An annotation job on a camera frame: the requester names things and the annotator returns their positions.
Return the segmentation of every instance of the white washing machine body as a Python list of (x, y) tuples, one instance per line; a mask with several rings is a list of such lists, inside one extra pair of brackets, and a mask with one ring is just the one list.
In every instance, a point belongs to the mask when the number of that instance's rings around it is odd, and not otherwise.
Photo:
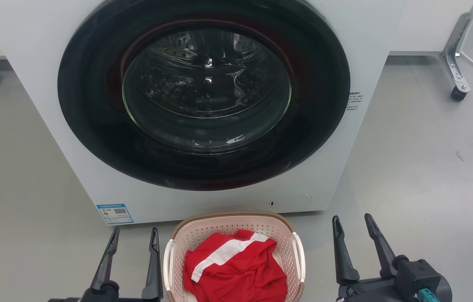
[(0, 46), (70, 166), (104, 217), (127, 209), (129, 224), (179, 220), (223, 211), (301, 212), (328, 208), (395, 36), (404, 0), (311, 0), (338, 38), (350, 67), (348, 105), (317, 151), (264, 181), (227, 190), (183, 190), (120, 172), (75, 136), (60, 108), (58, 70), (71, 37), (101, 0), (0, 0)]

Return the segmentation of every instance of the white stripe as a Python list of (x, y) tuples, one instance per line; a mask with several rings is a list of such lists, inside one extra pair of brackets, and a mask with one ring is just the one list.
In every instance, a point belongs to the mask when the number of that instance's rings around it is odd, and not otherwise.
[(199, 282), (201, 275), (203, 274), (203, 270), (205, 270), (207, 267), (211, 266), (212, 264), (221, 266), (222, 264), (225, 264), (225, 262), (229, 261), (229, 259), (233, 258), (233, 256), (236, 254), (245, 250), (248, 245), (251, 245), (253, 242), (265, 242), (267, 239), (268, 237), (265, 235), (254, 233), (252, 237), (246, 241), (240, 241), (237, 239), (231, 239), (227, 241), (217, 250), (212, 252), (212, 254), (210, 254), (205, 260), (199, 262), (192, 273), (192, 280)]

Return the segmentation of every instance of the metal stand foot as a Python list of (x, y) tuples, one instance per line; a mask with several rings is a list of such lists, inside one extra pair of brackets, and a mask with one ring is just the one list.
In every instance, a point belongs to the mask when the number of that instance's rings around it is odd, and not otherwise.
[(456, 101), (462, 101), (466, 97), (466, 94), (471, 91), (470, 85), (462, 75), (462, 72), (460, 72), (460, 68), (457, 64), (457, 57), (460, 56), (461, 52), (461, 42), (471, 20), (471, 12), (466, 12), (460, 16), (457, 25), (455, 25), (455, 29), (453, 29), (453, 33), (451, 33), (449, 37), (449, 41), (447, 41), (445, 45), (445, 49), (442, 54), (440, 54), (443, 63), (449, 71), (449, 75), (453, 81), (455, 81), (456, 87), (453, 89), (453, 92), (451, 92), (451, 98)]

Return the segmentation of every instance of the metal bracket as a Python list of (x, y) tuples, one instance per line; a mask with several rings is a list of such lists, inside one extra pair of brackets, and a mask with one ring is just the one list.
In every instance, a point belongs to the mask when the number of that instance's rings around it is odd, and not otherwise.
[(468, 93), (471, 91), (470, 85), (460, 72), (460, 68), (457, 64), (457, 57), (460, 55), (460, 47), (461, 42), (463, 40), (463, 36), (466, 33), (466, 29), (468, 29), (470, 22), (472, 20), (472, 13), (466, 12), (462, 14), (457, 21), (457, 25), (453, 29), (453, 33), (449, 37), (449, 41), (445, 45), (445, 49), (443, 50), (440, 57), (442, 58), (442, 62), (447, 67), (449, 71), (449, 75), (455, 81), (455, 85), (460, 92)]

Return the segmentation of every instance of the laundry basket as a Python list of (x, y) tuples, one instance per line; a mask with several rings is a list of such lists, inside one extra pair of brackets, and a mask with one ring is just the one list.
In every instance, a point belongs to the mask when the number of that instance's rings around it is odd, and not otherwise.
[(164, 286), (170, 302), (195, 302), (185, 291), (182, 274), (187, 250), (194, 250), (213, 233), (231, 235), (239, 229), (267, 235), (277, 242), (273, 258), (287, 275), (285, 302), (298, 302), (304, 292), (305, 256), (300, 237), (282, 216), (273, 213), (219, 213), (189, 218), (181, 222), (164, 251)]

